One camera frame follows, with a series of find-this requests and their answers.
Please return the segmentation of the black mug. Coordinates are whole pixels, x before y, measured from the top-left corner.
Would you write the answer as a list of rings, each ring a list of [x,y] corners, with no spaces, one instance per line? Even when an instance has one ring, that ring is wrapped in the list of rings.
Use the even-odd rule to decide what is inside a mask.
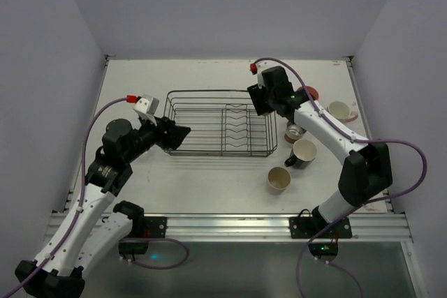
[[[286,167],[305,169],[317,156],[316,145],[306,139],[300,139],[294,142],[290,156],[284,161]]]

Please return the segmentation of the pink faceted mug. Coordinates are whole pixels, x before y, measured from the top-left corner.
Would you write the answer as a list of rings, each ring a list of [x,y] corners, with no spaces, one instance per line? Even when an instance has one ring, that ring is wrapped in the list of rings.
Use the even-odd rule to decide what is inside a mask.
[[[358,118],[358,113],[341,101],[331,102],[328,106],[328,112],[344,124],[355,121]]]

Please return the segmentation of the salmon pink plastic cup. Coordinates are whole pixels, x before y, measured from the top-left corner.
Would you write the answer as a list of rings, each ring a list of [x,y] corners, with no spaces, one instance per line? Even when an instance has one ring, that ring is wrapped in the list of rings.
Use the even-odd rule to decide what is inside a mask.
[[[310,95],[312,96],[312,98],[314,100],[318,100],[319,98],[319,94],[317,92],[317,90],[315,90],[315,88],[311,87],[311,86],[306,86],[308,92],[310,93]],[[305,89],[304,87],[300,87],[297,89],[296,93],[298,93],[298,97],[302,100],[302,101],[308,101],[309,98],[307,96],[307,94],[305,93]]]

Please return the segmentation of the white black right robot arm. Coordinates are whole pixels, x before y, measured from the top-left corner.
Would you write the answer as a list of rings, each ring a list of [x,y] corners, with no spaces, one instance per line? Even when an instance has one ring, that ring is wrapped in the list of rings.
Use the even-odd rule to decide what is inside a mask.
[[[348,211],[365,204],[393,182],[387,144],[371,144],[329,114],[305,88],[295,90],[281,66],[258,71],[257,83],[247,91],[257,114],[276,112],[309,131],[342,165],[338,189],[312,210],[312,228],[318,232],[340,222]]]

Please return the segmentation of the beige tall cup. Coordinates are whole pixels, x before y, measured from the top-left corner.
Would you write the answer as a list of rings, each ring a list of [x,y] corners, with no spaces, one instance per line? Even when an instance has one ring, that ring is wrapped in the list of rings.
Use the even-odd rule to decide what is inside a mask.
[[[291,174],[284,167],[273,167],[267,175],[268,193],[278,195],[284,192],[291,183]]]

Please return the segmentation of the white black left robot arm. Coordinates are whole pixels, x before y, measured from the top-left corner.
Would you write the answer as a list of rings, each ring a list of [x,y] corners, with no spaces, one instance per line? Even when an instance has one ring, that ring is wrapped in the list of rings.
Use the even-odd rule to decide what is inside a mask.
[[[177,149],[190,133],[167,117],[140,120],[135,129],[126,119],[115,119],[105,128],[102,145],[88,168],[75,206],[59,229],[33,260],[23,260],[15,275],[33,297],[79,297],[88,267],[120,239],[141,242],[149,237],[144,210],[121,201],[99,230],[98,220],[133,173],[132,162],[154,145]]]

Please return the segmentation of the cream cup brown band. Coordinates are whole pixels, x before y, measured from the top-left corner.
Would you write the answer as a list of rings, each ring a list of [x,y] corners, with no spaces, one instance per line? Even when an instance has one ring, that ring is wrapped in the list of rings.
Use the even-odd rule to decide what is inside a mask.
[[[306,132],[307,132],[307,130],[304,129],[303,127],[289,121],[286,125],[284,139],[287,142],[293,144],[294,142],[301,139]]]

